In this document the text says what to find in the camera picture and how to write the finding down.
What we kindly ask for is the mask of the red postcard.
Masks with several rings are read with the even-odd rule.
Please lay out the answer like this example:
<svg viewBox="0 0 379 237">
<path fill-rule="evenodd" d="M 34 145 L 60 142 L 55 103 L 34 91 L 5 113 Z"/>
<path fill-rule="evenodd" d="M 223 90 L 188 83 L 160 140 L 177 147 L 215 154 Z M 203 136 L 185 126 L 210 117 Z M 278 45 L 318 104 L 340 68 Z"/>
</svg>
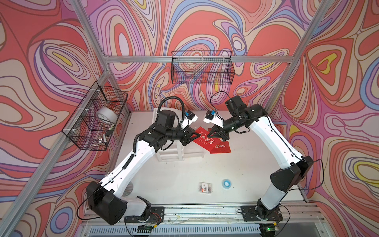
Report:
<svg viewBox="0 0 379 237">
<path fill-rule="evenodd" d="M 203 127 L 199 127 L 196 131 L 199 137 L 194 140 L 194 143 L 211 152 L 217 145 L 220 145 L 222 141 L 219 138 L 209 138 L 208 130 Z"/>
<path fill-rule="evenodd" d="M 211 154 L 226 154 L 231 152 L 229 141 L 220 142 L 210 151 Z"/>
</svg>

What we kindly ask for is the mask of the white plastic drawer organizer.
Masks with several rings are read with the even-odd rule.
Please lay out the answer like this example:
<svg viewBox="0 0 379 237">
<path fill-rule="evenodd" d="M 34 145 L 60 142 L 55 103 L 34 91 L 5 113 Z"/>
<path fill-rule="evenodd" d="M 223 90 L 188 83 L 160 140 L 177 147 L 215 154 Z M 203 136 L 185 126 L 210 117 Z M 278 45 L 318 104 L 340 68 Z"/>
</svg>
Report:
<svg viewBox="0 0 379 237">
<path fill-rule="evenodd" d="M 181 115 L 181 111 L 177 109 L 173 109 L 173 108 L 166 108 L 166 107 L 163 107 L 161 109 L 161 112 L 163 110 L 170 110 L 176 113 L 178 117 L 176 118 L 176 116 L 174 116 L 174 128 L 176 128 L 177 125 L 179 124 L 179 121 L 181 120 L 179 117 Z M 157 115 L 158 115 L 158 109 L 154 108 L 153 122 L 156 120 Z M 168 147 L 171 144 L 171 142 L 172 141 L 167 141 L 166 145 L 164 145 L 163 148 Z M 190 153 L 189 145 L 183 146 L 180 141 L 174 141 L 174 143 L 167 150 L 165 151 L 159 150 L 156 153 L 156 156 L 157 156 L 157 160 L 161 163 L 162 162 L 176 162 L 176 161 L 184 161 L 185 158 L 189 157 L 189 153 Z"/>
</svg>

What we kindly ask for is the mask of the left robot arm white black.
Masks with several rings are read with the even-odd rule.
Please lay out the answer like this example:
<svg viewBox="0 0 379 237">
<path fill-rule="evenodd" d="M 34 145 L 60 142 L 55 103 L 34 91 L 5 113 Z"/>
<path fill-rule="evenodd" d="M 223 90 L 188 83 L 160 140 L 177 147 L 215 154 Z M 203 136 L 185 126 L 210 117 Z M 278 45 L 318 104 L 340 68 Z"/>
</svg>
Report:
<svg viewBox="0 0 379 237">
<path fill-rule="evenodd" d="M 171 110 L 159 111 L 155 122 L 133 141 L 132 151 L 99 183 L 92 181 L 86 188 L 89 209 L 109 225 L 114 225 L 123 217 L 136 216 L 148 220 L 151 204 L 137 196 L 122 199 L 122 195 L 140 168 L 152 158 L 168 141 L 179 141 L 183 146 L 200 135 L 191 128 L 198 117 L 191 111 L 174 125 L 177 114 Z"/>
</svg>

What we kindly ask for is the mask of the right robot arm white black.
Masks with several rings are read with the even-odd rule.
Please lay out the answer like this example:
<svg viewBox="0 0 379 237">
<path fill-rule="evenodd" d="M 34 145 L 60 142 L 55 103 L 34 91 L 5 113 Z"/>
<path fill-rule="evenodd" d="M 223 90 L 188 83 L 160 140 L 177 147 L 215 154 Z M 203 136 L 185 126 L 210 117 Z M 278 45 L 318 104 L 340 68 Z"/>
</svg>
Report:
<svg viewBox="0 0 379 237">
<path fill-rule="evenodd" d="M 247 106 L 240 96 L 230 98 L 225 105 L 231 114 L 227 120 L 215 110 L 207 111 L 204 122 L 213 124 L 208 137 L 227 141 L 231 132 L 244 126 L 258 135 L 279 165 L 279 170 L 270 175 L 271 184 L 255 207 L 257 218 L 266 221 L 290 189 L 305 178 L 314 161 L 303 156 L 284 138 L 261 105 Z"/>
</svg>

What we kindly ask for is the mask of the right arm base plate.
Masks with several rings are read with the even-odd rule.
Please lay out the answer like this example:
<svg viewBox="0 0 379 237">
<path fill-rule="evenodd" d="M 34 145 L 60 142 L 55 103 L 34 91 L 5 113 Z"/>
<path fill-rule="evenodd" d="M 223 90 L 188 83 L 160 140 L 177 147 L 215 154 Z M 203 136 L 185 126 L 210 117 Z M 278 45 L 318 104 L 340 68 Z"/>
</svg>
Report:
<svg viewBox="0 0 379 237">
<path fill-rule="evenodd" d="M 242 215 L 245 222 L 281 222 L 283 216 L 279 205 L 271 210 L 266 209 L 263 205 L 243 205 L 237 212 Z"/>
</svg>

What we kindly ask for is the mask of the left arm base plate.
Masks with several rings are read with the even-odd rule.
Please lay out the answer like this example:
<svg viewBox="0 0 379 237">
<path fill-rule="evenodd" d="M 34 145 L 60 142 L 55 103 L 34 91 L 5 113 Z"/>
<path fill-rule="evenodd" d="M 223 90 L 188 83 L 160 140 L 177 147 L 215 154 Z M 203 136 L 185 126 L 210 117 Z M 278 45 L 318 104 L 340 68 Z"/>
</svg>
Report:
<svg viewBox="0 0 379 237">
<path fill-rule="evenodd" d="M 164 221 L 165 207 L 164 206 L 153 206 L 145 211 L 141 216 L 125 216 L 125 223 L 150 223 L 150 224 L 160 224 Z"/>
</svg>

